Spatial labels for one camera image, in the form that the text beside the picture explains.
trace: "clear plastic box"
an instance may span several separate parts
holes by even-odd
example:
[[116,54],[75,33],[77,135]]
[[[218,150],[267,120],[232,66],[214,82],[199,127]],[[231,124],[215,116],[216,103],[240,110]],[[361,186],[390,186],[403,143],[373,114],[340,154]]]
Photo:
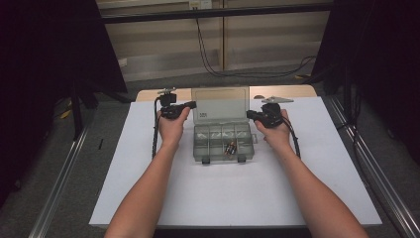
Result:
[[248,87],[193,88],[194,149],[196,162],[244,163],[254,156],[247,110]]

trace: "hand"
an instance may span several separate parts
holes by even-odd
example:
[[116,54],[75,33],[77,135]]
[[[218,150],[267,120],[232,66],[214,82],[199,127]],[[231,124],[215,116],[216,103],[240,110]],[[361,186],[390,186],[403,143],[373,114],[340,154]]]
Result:
[[[281,115],[288,119],[287,111],[281,109]],[[290,132],[284,123],[267,129],[260,121],[255,121],[257,129],[264,134],[264,140],[278,153],[286,152],[291,149],[289,135]]]
[[190,108],[185,107],[179,117],[174,120],[160,117],[160,111],[157,113],[157,117],[160,117],[158,130],[162,146],[178,146],[183,133],[183,123],[188,117],[189,111]]

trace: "wall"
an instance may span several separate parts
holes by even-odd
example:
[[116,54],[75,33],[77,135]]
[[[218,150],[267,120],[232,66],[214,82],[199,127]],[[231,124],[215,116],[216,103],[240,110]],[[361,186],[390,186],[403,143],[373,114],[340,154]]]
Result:
[[[213,8],[309,4],[317,0],[213,0]],[[188,1],[97,0],[101,14],[188,10]],[[215,70],[300,63],[317,55],[329,12],[200,19],[208,60]],[[204,72],[195,20],[107,25],[126,81]]]

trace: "metal frame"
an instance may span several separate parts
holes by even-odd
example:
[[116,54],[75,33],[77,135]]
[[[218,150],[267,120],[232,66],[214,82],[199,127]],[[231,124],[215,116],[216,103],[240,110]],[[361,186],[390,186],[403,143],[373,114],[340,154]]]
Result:
[[140,6],[155,6],[162,4],[176,4],[176,3],[186,3],[188,0],[124,0],[124,1],[97,1],[98,8],[103,9],[114,9],[114,8],[125,8],[125,7],[140,7]]
[[324,12],[331,11],[333,8],[346,8],[349,6],[361,5],[361,3],[317,3],[317,4],[299,4],[299,5],[283,5],[273,7],[259,8],[224,8],[224,9],[207,9],[197,11],[176,11],[166,13],[150,13],[150,14],[133,14],[133,15],[105,15],[102,19],[80,20],[80,21],[101,21],[104,24],[120,24],[134,22],[152,22],[166,20],[181,19],[197,19],[197,18],[216,18],[216,17],[234,17],[234,16],[252,16],[266,14],[284,14],[284,13],[304,13],[304,12]]
[[45,237],[49,230],[50,224],[53,220],[56,208],[58,207],[61,199],[62,192],[64,191],[67,180],[71,174],[71,170],[77,160],[77,156],[83,146],[84,139],[86,138],[87,132],[90,125],[93,122],[95,110],[89,110],[85,127],[83,128],[80,136],[71,145],[71,149],[68,152],[67,158],[65,159],[64,165],[59,172],[58,178],[55,181],[52,191],[44,205],[41,213],[38,215],[37,221],[29,235],[30,238],[42,238]]
[[[332,98],[330,100],[331,105],[334,108],[335,113],[342,123],[346,123],[346,117],[343,113],[344,108],[340,101],[337,98]],[[356,128],[354,126],[347,126],[346,132],[354,140]],[[404,229],[408,237],[420,237],[420,229],[417,221],[411,214],[411,211],[398,195],[392,184],[389,182],[383,170],[380,168],[379,163],[376,158],[373,156],[371,151],[368,149],[367,144],[365,143],[362,136],[358,133],[356,141],[356,148],[359,152],[363,162],[367,166],[370,174],[372,175],[376,185],[379,187],[380,191],[384,195],[386,201],[391,207],[393,213],[397,217],[399,223]]]

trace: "box lid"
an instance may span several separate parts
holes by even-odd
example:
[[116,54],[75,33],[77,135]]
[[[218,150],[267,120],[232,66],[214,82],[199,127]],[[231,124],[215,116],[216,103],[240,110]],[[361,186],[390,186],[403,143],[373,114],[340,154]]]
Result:
[[196,125],[249,121],[248,86],[192,88],[191,98],[197,103],[197,108],[193,110]]

